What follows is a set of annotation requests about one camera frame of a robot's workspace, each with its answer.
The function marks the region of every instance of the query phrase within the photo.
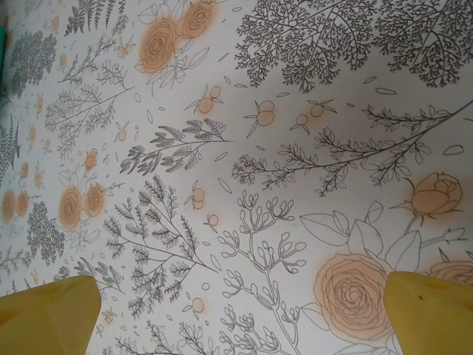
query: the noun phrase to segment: green object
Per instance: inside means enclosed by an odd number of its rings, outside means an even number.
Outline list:
[[[7,39],[7,31],[0,26],[0,79],[3,72],[3,57],[5,54],[5,40]]]

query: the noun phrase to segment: yellow object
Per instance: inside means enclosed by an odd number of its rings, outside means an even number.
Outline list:
[[[384,304],[404,355],[473,354],[473,287],[393,272]]]
[[[90,276],[1,297],[0,354],[84,355],[100,309]]]

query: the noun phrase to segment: botanical pattern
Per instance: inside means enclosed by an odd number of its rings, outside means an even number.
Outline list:
[[[402,355],[394,271],[473,285],[467,0],[0,1],[0,296],[86,355]]]

